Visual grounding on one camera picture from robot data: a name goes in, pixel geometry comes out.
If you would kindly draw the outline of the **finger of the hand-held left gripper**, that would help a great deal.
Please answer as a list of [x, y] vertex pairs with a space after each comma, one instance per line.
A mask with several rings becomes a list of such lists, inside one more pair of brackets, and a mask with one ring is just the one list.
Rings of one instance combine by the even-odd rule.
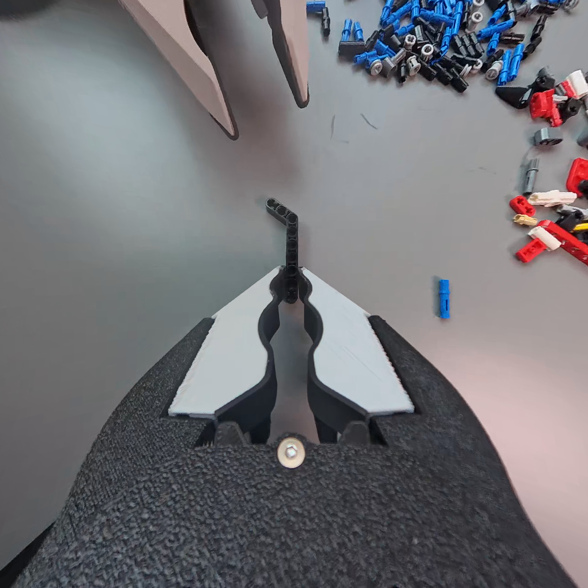
[[299, 108], [309, 102], [309, 45], [306, 1], [251, 1], [258, 17], [266, 18], [272, 42], [293, 98]]
[[239, 136], [217, 70], [197, 43], [186, 1], [120, 1], [198, 102], [231, 139]]

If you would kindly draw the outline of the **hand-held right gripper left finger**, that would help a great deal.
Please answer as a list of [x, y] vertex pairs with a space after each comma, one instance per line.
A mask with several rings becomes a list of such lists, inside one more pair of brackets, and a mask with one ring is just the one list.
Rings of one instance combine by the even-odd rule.
[[212, 316], [168, 408], [169, 417], [239, 425], [267, 443], [277, 396], [272, 338], [280, 327], [283, 267], [272, 269]]

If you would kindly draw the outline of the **black bent beam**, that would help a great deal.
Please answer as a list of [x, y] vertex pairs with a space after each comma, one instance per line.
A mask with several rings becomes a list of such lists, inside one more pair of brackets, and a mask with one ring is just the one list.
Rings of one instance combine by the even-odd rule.
[[267, 198], [266, 211], [286, 228], [284, 300], [294, 304], [298, 300], [298, 215], [274, 198]]

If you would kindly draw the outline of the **pile of blue black pins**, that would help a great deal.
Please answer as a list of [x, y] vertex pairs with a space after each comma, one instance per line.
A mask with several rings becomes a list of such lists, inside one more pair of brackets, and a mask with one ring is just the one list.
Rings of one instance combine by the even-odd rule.
[[366, 36], [346, 19], [337, 56], [398, 84], [421, 75], [463, 93], [482, 74], [497, 87], [514, 82], [539, 48], [547, 21], [579, 1], [385, 1]]

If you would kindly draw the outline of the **pile of mixed building pieces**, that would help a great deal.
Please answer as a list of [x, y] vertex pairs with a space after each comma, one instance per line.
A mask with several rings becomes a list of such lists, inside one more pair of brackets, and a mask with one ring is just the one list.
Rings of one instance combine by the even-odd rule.
[[[582, 70], [569, 74], [556, 84], [550, 71], [539, 71], [526, 87], [498, 86], [497, 96], [516, 109], [527, 109], [533, 120], [547, 125], [536, 130], [532, 147], [554, 148], [562, 143], [562, 125], [581, 111], [587, 112], [587, 75]], [[509, 200], [512, 222], [527, 229], [528, 242], [514, 255], [521, 263], [531, 263], [541, 254], [562, 250], [587, 266], [587, 158], [575, 158], [567, 173], [565, 190], [535, 190], [539, 159], [526, 161], [522, 193]]]

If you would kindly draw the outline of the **grey desk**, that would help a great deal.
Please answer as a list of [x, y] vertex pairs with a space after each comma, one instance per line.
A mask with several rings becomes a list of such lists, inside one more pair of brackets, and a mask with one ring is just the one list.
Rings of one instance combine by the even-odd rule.
[[[309, 18], [299, 109], [249, 1], [195, 9], [232, 141], [117, 1], [1, 17], [1, 567], [55, 519], [116, 405], [202, 318], [277, 266], [275, 197], [301, 264], [378, 314], [464, 396], [545, 543], [587, 587], [587, 268], [513, 257], [528, 157], [564, 189], [584, 114], [543, 124], [482, 76], [397, 86], [337, 58], [381, 1]], [[439, 318], [439, 279], [450, 319]]]

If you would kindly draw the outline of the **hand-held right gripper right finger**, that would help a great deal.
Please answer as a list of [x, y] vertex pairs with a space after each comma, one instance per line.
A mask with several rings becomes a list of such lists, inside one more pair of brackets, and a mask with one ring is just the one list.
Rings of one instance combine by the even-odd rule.
[[376, 417], [413, 414], [415, 404], [371, 325], [371, 314], [307, 268], [299, 269], [307, 356], [307, 400], [320, 443], [360, 423], [367, 442]]

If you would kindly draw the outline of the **joined blue and black pins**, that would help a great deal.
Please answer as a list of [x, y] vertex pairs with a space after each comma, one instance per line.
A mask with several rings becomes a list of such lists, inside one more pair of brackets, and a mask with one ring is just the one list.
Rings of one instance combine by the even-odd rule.
[[306, 1], [307, 15], [320, 18], [320, 30], [324, 38], [330, 35], [330, 15], [326, 1]]

